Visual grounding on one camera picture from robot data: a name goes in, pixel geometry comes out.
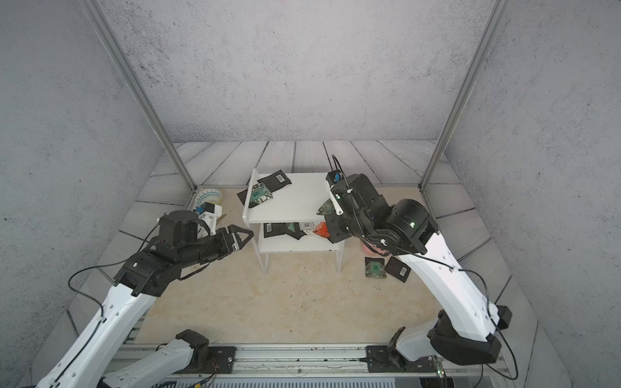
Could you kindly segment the red tea bag lower shelf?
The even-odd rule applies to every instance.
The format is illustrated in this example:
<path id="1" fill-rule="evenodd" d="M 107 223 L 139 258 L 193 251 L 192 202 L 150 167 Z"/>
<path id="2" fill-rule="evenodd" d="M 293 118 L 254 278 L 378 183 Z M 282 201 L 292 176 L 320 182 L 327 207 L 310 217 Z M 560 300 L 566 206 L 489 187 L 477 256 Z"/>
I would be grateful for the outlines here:
<path id="1" fill-rule="evenodd" d="M 320 222 L 317 227 L 313 229 L 313 233 L 324 239 L 329 239 L 331 237 L 325 221 Z"/>

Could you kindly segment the white two-tier shelf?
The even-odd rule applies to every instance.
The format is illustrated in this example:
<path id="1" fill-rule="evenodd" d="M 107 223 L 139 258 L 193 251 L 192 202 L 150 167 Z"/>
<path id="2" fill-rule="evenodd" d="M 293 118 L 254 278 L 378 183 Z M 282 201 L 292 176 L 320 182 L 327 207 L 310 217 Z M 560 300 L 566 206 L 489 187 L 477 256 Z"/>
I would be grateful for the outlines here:
<path id="1" fill-rule="evenodd" d="M 261 270 L 268 271 L 269 256 L 272 254 L 332 252 L 336 255 L 336 270 L 342 268 L 345 242 L 332 243 L 315 234 L 301 239 L 285 235 L 266 238 L 264 225 L 275 222 L 321 222 L 323 217 L 316 212 L 320 205 L 329 199 L 327 174 L 292 173 L 288 177 L 291 184 L 276 191 L 266 202 L 250 208 L 250 200 L 244 202 L 242 220 L 248 229 L 257 229 L 252 240 Z"/>

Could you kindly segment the small patterned bowl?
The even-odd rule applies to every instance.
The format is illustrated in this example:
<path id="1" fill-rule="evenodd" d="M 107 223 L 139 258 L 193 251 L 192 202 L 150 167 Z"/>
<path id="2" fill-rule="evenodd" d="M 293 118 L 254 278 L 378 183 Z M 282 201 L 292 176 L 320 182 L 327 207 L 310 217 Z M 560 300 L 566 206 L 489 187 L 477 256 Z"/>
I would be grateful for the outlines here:
<path id="1" fill-rule="evenodd" d="M 202 206 L 204 203 L 220 205 L 222 203 L 223 194 L 219 189 L 201 189 L 194 198 L 195 206 Z"/>

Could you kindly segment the pink tray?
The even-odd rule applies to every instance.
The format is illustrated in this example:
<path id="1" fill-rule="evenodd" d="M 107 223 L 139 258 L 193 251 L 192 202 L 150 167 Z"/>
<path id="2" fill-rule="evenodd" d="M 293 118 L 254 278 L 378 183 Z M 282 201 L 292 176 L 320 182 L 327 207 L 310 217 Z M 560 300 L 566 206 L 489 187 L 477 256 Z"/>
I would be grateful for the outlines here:
<path id="1" fill-rule="evenodd" d="M 368 257 L 386 257 L 390 255 L 389 251 L 383 250 L 381 248 L 375 247 L 373 244 L 368 244 L 366 242 L 361 242 L 362 250 Z"/>

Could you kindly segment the green label tea bag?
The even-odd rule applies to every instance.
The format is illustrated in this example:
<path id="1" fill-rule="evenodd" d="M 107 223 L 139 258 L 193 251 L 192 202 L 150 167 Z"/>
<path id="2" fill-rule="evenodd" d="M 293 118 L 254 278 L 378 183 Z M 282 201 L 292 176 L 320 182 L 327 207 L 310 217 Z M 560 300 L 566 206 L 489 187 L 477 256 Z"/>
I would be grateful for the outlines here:
<path id="1" fill-rule="evenodd" d="M 365 258 L 365 276 L 372 279 L 385 279 L 387 277 L 384 258 Z"/>
<path id="2" fill-rule="evenodd" d="M 252 186 L 252 192 L 250 195 L 250 199 L 247 200 L 248 190 L 243 190 L 237 194 L 237 197 L 242 202 L 243 205 L 246 205 L 248 202 L 248 208 L 252 209 L 261 205 L 268 200 L 273 199 L 272 192 L 268 189 L 268 187 L 264 183 L 257 183 Z"/>

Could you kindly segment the black barcode bag lower shelf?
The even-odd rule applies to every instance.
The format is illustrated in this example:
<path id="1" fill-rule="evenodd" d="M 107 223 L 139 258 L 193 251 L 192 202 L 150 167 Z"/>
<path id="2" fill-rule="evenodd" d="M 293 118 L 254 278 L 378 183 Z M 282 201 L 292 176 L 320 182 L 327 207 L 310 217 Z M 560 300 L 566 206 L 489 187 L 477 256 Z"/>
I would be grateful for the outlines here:
<path id="1" fill-rule="evenodd" d="M 286 223 L 272 222 L 263 224 L 263 232 L 265 238 L 276 237 L 288 234 L 288 226 Z"/>

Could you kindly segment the black barcode tea bag top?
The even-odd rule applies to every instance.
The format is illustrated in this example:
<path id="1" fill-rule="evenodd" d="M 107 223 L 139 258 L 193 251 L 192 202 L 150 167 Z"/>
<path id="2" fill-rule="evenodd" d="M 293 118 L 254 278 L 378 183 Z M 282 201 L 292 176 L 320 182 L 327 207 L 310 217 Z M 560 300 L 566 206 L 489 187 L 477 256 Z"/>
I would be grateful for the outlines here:
<path id="1" fill-rule="evenodd" d="M 270 192 L 276 192 L 292 184 L 289 177 L 282 170 L 276 171 L 269 176 L 258 179 L 257 183 L 263 184 L 268 190 L 270 190 Z"/>

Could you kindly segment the right metal frame post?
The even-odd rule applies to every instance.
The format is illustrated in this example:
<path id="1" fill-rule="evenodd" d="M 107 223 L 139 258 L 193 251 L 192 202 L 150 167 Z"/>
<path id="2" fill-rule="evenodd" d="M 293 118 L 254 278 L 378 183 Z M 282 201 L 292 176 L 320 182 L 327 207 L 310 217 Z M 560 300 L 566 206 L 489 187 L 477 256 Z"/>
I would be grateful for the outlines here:
<path id="1" fill-rule="evenodd" d="M 450 113 L 446 118 L 445 124 L 438 136 L 436 146 L 433 150 L 428 166 L 425 169 L 425 173 L 422 176 L 422 180 L 419 185 L 421 192 L 424 192 L 427 186 L 431 183 L 431 179 L 433 178 L 435 170 L 440 163 L 441 157 L 444 154 L 457 125 L 459 124 L 459 119 L 462 116 L 463 110 L 467 105 L 467 101 L 473 88 L 475 87 L 480 71 L 484 67 L 496 35 L 500 31 L 505 20 L 509 5 L 510 1 L 508 0 L 497 0 L 493 5 L 492 12 L 475 49 L 475 53 L 473 54 L 472 60 L 467 69 L 467 73 L 463 79 L 461 87 L 459 88 L 459 92 L 454 100 Z"/>

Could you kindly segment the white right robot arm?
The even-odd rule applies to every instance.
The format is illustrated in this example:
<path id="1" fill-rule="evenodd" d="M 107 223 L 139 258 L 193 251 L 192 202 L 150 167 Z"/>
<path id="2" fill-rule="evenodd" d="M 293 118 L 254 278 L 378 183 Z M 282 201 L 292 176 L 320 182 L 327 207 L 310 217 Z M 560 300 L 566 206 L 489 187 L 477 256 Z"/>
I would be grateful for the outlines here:
<path id="1" fill-rule="evenodd" d="M 335 209 L 325 217 L 331 237 L 356 237 L 376 253 L 393 255 L 441 305 L 437 318 L 401 328 L 393 336 L 389 361 L 394 367 L 402 369 L 406 362 L 428 356 L 456 365 L 497 362 L 511 311 L 492 303 L 488 288 L 475 285 L 475 271 L 461 267 L 422 204 L 404 199 L 390 206 L 383 197 L 358 204 L 351 196 L 331 202 Z"/>

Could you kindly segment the metal base rail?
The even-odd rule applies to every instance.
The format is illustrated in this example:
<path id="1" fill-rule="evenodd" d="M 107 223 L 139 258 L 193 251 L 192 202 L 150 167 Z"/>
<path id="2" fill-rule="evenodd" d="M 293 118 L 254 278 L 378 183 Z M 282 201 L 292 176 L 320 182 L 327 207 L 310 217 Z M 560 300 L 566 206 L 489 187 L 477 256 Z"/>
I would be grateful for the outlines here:
<path id="1" fill-rule="evenodd" d="M 393 369 L 381 344 L 215 344 L 208 370 L 157 387 L 514 387 L 509 367 L 460 366 L 428 356 Z"/>

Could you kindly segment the metal frame post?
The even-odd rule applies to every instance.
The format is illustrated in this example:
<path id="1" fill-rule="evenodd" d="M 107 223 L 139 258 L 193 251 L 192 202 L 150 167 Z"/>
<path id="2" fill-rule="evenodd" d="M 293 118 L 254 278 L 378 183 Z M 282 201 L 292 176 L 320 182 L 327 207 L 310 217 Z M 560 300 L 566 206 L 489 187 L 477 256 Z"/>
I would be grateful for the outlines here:
<path id="1" fill-rule="evenodd" d="M 137 74 L 118 43 L 118 40 L 106 20 L 100 5 L 95 0 L 80 0 L 79 4 L 87 16 L 87 19 L 91 22 L 95 33 L 100 38 L 100 41 L 108 52 L 108 55 L 113 60 L 116 68 L 120 71 L 125 84 L 129 87 L 130 93 L 134 97 L 139 108 L 142 110 L 145 118 L 147 118 L 150 127 L 154 131 L 168 157 L 171 159 L 173 166 L 181 174 L 181 177 L 191 192 L 195 192 L 197 190 L 196 182 L 190 175 L 184 161 L 180 157 L 179 152 L 176 150 L 176 147 L 173 145 L 168 132 L 164 128 L 163 122 L 160 120 L 153 104 L 145 92 L 145 89 L 140 83 Z"/>
<path id="2" fill-rule="evenodd" d="M 461 87 L 459 88 L 459 92 L 454 100 L 450 113 L 446 118 L 445 124 L 438 136 L 436 146 L 433 150 L 428 166 L 425 169 L 425 173 L 422 176 L 422 180 L 419 185 L 421 192 L 424 192 L 427 186 L 431 183 L 431 179 L 433 178 L 435 170 L 440 163 L 441 157 L 444 154 L 457 125 L 459 124 L 459 119 L 462 116 L 463 110 L 467 105 L 467 101 L 473 88 L 475 87 L 480 71 L 484 67 L 496 35 L 500 31 L 505 20 L 509 5 L 510 1 L 508 0 L 497 0 L 493 5 L 492 12 L 475 49 L 475 53 L 473 54 L 472 60 L 467 69 L 467 73 L 463 79 Z"/>

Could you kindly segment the black barcode tea bag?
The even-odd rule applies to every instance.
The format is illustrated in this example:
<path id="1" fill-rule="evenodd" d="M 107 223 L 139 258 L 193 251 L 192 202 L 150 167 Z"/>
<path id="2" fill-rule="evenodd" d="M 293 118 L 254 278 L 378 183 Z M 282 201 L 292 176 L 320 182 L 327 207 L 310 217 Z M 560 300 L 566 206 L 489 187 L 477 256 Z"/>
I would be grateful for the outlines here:
<path id="1" fill-rule="evenodd" d="M 387 274 L 393 276 L 398 281 L 405 283 L 409 278 L 410 272 L 412 270 L 404 262 L 393 256 L 388 260 L 385 266 L 385 271 Z"/>
<path id="2" fill-rule="evenodd" d="M 289 177 L 282 170 L 276 171 L 269 176 L 258 179 L 257 183 L 263 184 L 268 190 L 270 190 L 270 192 L 276 192 L 292 184 Z"/>

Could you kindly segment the green tea bag under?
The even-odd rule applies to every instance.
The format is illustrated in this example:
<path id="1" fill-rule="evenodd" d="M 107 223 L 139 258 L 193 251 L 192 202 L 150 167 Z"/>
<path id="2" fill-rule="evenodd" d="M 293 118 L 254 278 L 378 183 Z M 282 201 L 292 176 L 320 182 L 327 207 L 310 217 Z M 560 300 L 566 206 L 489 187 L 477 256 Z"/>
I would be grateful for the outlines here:
<path id="1" fill-rule="evenodd" d="M 316 212 L 316 214 L 319 216 L 326 216 L 332 213 L 336 213 L 336 210 L 330 199 L 323 202 L 323 204 L 320 206 L 320 208 Z"/>

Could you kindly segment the left metal frame post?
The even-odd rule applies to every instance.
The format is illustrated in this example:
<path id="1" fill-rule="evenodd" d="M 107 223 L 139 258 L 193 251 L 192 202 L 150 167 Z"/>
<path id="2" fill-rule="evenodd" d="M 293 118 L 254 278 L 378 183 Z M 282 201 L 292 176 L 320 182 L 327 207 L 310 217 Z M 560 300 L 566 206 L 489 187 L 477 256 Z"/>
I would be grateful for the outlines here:
<path id="1" fill-rule="evenodd" d="M 116 68 L 120 71 L 125 84 L 129 87 L 130 93 L 134 97 L 139 108 L 142 110 L 145 118 L 147 118 L 150 127 L 154 131 L 168 157 L 171 159 L 173 166 L 181 174 L 181 177 L 191 192 L 195 192 L 197 190 L 196 182 L 190 175 L 184 161 L 180 157 L 179 152 L 176 150 L 176 147 L 173 145 L 168 132 L 164 128 L 163 122 L 160 120 L 153 104 L 145 92 L 145 89 L 140 83 L 137 74 L 118 43 L 118 40 L 106 20 L 100 5 L 95 0 L 80 0 L 79 4 L 87 16 L 87 19 L 91 22 L 95 33 L 100 38 L 100 41 L 108 52 L 108 55 L 113 60 Z"/>

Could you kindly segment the white tea bag lower shelf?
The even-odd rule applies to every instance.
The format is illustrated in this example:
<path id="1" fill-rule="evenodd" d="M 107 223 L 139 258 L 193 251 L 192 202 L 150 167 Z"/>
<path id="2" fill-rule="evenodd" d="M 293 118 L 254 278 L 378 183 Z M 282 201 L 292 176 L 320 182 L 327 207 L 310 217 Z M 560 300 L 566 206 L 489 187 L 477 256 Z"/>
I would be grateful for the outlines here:
<path id="1" fill-rule="evenodd" d="M 299 223 L 299 227 L 300 230 L 308 235 L 312 235 L 315 234 L 315 229 L 317 228 L 317 226 L 319 225 L 318 222 L 300 222 Z"/>

